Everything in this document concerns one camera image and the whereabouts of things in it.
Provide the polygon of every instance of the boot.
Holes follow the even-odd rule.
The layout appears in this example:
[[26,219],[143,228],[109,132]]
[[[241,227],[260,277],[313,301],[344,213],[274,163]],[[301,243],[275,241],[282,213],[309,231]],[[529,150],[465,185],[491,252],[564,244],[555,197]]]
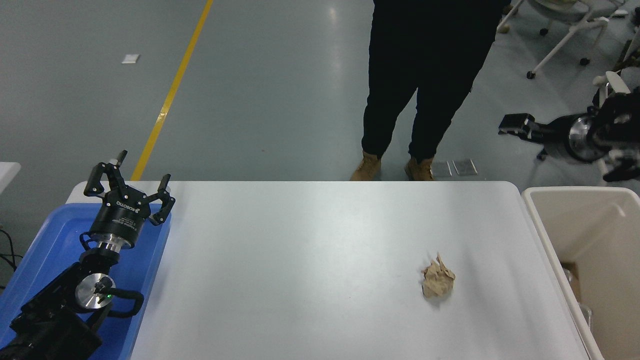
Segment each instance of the boot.
[[373,177],[380,171],[382,161],[377,155],[362,152],[362,161],[358,168],[353,172],[350,181],[371,181]]
[[411,180],[415,181],[433,181],[431,175],[431,163],[433,158],[424,159],[419,164],[418,161],[412,156],[411,160],[404,167],[404,172]]

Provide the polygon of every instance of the black cable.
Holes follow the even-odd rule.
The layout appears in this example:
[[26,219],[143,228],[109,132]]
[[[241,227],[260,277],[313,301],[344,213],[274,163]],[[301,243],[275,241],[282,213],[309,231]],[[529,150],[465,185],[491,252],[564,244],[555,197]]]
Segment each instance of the black cable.
[[13,256],[15,256],[16,258],[24,259],[24,256],[22,256],[22,255],[13,255]]
[[11,262],[11,260],[7,259],[4,255],[0,255],[0,259],[5,260],[6,263],[9,264],[9,266],[13,269],[13,271],[18,268],[14,263]]
[[0,229],[0,233],[5,234],[6,238],[9,239],[9,246],[11,247],[11,257],[13,258],[13,264],[15,266],[15,251],[13,250],[13,240],[11,239],[11,236],[9,235],[9,233],[7,233],[6,231]]

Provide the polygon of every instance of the trash bin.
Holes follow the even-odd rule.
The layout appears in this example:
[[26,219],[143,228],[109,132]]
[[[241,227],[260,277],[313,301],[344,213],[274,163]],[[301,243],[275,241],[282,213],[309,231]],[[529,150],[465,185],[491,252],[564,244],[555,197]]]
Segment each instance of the trash bin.
[[[524,202],[592,359],[640,359],[640,199],[623,188],[529,188]],[[589,330],[560,265],[575,263]]]

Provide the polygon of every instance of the person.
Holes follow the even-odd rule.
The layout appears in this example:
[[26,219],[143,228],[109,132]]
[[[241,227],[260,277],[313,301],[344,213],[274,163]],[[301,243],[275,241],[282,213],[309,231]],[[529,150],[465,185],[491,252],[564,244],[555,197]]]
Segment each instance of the person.
[[373,180],[380,171],[396,119],[416,90],[405,172],[412,180],[433,180],[436,148],[483,66],[508,3],[374,0],[363,158],[352,181]]

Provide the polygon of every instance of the silver metal joint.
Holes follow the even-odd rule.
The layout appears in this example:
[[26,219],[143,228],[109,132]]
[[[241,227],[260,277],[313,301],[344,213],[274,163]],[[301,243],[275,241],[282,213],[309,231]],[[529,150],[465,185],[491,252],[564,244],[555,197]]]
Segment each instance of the silver metal joint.
[[111,281],[110,288],[115,288],[116,283],[107,274],[91,274],[85,277],[76,286],[76,302],[78,305],[85,309],[96,310],[107,306],[111,302],[111,295],[97,293],[96,285],[99,281],[104,281],[107,278]]
[[107,249],[115,252],[120,252],[120,249],[130,249],[131,243],[125,238],[109,233],[97,233],[92,234],[91,240],[88,242],[95,242],[96,247]]

